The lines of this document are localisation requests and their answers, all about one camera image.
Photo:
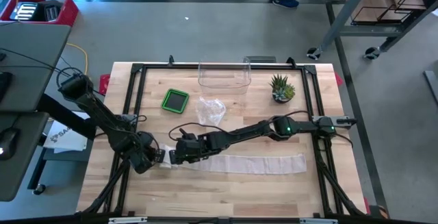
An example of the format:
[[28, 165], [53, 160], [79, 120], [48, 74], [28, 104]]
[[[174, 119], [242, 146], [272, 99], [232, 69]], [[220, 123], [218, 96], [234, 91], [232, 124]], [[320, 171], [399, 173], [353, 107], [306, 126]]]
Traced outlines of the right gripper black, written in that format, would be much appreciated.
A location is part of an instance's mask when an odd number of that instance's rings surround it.
[[199, 162], [215, 154], [215, 150], [211, 147], [212, 136], [215, 132], [207, 132], [195, 136], [192, 133], [187, 133], [182, 128], [179, 131], [181, 132], [181, 137], [177, 139], [174, 152], [174, 162], [176, 164]]

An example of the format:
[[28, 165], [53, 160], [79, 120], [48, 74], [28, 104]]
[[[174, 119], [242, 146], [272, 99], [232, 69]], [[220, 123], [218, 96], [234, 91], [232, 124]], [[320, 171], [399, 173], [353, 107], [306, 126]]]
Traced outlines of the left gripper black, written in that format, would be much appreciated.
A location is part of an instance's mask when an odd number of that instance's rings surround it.
[[155, 137], [148, 132], [138, 132], [138, 141], [129, 156], [130, 163], [137, 174], [143, 174], [161, 162], [161, 149]]

